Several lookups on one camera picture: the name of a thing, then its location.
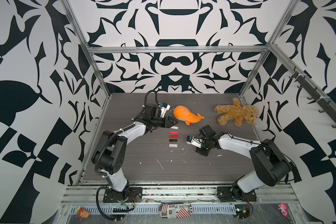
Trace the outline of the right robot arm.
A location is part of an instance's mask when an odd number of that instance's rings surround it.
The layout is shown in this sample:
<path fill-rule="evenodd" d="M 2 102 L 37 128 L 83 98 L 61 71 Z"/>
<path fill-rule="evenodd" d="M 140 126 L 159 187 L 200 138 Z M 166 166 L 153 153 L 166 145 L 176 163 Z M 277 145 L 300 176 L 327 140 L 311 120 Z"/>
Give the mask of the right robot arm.
<path fill-rule="evenodd" d="M 195 146 L 196 152 L 203 156 L 207 156 L 212 149 L 222 149 L 252 160 L 254 171 L 234 183 L 233 198 L 252 193 L 264 185 L 273 187 L 292 171 L 292 162 L 272 140 L 254 142 L 229 133 L 216 133 L 206 125 L 197 136 L 188 136 L 186 142 Z"/>

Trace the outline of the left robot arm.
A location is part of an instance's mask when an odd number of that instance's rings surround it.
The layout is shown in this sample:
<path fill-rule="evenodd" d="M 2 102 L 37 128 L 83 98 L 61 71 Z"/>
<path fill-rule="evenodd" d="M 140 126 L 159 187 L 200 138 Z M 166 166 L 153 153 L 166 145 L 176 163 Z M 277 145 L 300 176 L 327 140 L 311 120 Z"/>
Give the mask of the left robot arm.
<path fill-rule="evenodd" d="M 122 170 L 127 145 L 158 128 L 171 128 L 178 123 L 175 118 L 166 115 L 169 109 L 169 104 L 158 102 L 158 92 L 150 90 L 145 95 L 142 110 L 132 119 L 131 125 L 115 132 L 102 133 L 91 162 L 95 173 L 105 178 L 113 191 L 122 193 L 129 187 Z"/>

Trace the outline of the orange plush whale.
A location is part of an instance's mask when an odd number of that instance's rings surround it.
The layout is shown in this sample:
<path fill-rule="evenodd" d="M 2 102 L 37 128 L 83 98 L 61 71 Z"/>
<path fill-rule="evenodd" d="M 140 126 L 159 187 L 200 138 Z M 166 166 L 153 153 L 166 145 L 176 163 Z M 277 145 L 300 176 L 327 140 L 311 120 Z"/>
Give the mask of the orange plush whale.
<path fill-rule="evenodd" d="M 186 125 L 195 124 L 205 119 L 200 114 L 193 114 L 187 107 L 179 105 L 173 110 L 173 115 L 176 119 L 184 121 Z"/>

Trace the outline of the brown teddy bear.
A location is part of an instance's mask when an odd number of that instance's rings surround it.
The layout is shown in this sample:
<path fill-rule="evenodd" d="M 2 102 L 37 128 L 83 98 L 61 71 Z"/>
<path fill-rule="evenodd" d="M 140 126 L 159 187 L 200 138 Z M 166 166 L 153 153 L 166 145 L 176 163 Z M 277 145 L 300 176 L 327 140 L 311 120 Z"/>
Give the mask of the brown teddy bear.
<path fill-rule="evenodd" d="M 242 106 L 238 98 L 233 98 L 232 105 L 217 105 L 215 112 L 221 114 L 217 119 L 219 125 L 225 126 L 228 121 L 233 120 L 236 127 L 241 127 L 243 121 L 253 124 L 258 113 L 252 105 Z"/>

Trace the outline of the small electronics board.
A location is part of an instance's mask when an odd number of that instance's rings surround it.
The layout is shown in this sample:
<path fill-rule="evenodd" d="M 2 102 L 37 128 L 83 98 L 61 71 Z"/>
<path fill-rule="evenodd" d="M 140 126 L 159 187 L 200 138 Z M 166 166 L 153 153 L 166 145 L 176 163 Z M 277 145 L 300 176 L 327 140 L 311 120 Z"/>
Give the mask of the small electronics board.
<path fill-rule="evenodd" d="M 235 218 L 237 219 L 247 219 L 253 214 L 253 206 L 249 203 L 247 204 L 236 204 L 235 205 L 235 212 L 236 214 L 234 215 Z"/>

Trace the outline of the pink toy figure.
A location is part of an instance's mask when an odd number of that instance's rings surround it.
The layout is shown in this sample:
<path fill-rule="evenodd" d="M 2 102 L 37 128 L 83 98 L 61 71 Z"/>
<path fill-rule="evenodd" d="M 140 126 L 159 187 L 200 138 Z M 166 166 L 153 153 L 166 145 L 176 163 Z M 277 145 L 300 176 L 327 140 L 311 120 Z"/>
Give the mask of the pink toy figure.
<path fill-rule="evenodd" d="M 280 210 L 282 216 L 287 217 L 287 207 L 284 203 L 278 204 L 278 210 Z"/>

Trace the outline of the red yellow toy figure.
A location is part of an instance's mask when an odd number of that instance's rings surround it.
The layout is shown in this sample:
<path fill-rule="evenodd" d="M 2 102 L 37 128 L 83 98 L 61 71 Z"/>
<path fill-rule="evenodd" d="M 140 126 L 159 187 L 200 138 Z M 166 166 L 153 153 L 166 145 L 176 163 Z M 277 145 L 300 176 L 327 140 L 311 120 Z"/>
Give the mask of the red yellow toy figure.
<path fill-rule="evenodd" d="M 78 208 L 76 208 L 75 214 L 79 218 L 88 218 L 90 215 L 90 212 L 88 212 L 86 209 L 79 206 Z"/>

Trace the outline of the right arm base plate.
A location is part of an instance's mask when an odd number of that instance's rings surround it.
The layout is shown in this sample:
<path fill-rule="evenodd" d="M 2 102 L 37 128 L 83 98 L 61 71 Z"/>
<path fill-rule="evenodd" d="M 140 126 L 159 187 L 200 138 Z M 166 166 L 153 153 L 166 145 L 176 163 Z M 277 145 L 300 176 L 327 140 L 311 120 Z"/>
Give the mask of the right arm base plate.
<path fill-rule="evenodd" d="M 255 191 L 244 193 L 238 186 L 217 187 L 217 198 L 221 202 L 256 202 Z"/>

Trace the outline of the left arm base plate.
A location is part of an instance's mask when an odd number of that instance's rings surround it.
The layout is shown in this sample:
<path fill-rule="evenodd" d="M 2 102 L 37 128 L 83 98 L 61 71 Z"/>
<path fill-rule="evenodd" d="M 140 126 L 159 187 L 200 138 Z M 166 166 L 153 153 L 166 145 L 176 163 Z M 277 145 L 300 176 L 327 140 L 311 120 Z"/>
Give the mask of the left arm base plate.
<path fill-rule="evenodd" d="M 106 189 L 103 203 L 118 203 L 118 202 L 139 202 L 142 199 L 143 188 L 141 187 L 125 187 L 122 192 L 113 189 Z"/>

